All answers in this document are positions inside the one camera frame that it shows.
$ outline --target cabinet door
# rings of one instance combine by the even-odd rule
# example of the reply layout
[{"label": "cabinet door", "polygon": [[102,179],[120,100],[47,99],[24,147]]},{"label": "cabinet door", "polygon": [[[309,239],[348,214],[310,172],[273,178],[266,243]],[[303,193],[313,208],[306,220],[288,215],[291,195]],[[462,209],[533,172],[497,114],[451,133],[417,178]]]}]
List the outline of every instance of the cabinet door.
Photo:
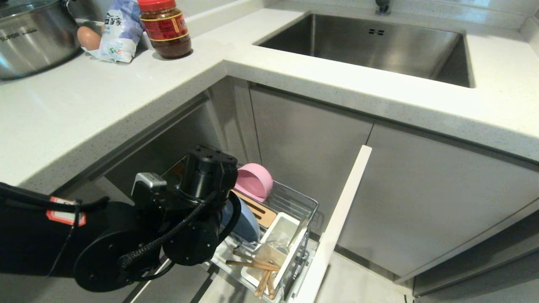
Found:
[{"label": "cabinet door", "polygon": [[318,201],[313,231],[321,234],[373,121],[264,88],[252,88],[251,99],[262,165]]},{"label": "cabinet door", "polygon": [[539,196],[533,167],[479,148],[378,123],[367,145],[338,244],[401,280],[499,232]]}]

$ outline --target jar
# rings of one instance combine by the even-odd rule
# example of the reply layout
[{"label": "jar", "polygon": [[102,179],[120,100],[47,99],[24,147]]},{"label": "jar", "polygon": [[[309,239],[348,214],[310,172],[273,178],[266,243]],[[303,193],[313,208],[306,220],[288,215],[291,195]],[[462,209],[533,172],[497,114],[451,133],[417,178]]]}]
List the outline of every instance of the jar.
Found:
[{"label": "jar", "polygon": [[151,45],[165,59],[176,59],[189,55],[191,38],[174,0],[138,0],[140,20]]}]

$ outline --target faucet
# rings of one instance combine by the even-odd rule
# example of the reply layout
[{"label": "faucet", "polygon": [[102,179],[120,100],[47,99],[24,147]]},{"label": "faucet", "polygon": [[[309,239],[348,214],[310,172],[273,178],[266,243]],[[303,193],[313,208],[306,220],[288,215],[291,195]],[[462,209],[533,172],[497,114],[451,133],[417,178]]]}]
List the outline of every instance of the faucet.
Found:
[{"label": "faucet", "polygon": [[393,3],[393,0],[376,0],[376,5],[378,5],[376,14],[383,15],[383,16],[390,15],[392,3]]}]

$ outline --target kitchen counter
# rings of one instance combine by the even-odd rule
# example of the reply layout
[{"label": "kitchen counter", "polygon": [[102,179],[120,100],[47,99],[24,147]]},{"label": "kitchen counter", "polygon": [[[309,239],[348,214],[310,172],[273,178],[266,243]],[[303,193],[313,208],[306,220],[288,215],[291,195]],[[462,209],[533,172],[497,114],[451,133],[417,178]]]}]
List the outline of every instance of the kitchen counter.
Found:
[{"label": "kitchen counter", "polygon": [[[314,13],[465,33],[474,88],[254,46]],[[219,79],[233,77],[539,161],[539,59],[516,31],[449,19],[281,2],[131,64],[82,54],[0,84],[0,181],[51,192]]]}]

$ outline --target stainless steel pot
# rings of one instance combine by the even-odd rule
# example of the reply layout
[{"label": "stainless steel pot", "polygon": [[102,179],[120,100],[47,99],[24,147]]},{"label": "stainless steel pot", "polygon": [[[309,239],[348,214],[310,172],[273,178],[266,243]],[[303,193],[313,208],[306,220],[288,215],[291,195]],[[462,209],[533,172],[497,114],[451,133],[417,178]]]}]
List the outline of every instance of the stainless steel pot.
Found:
[{"label": "stainless steel pot", "polygon": [[35,74],[80,52],[78,26],[67,2],[45,0],[0,4],[0,79]]}]

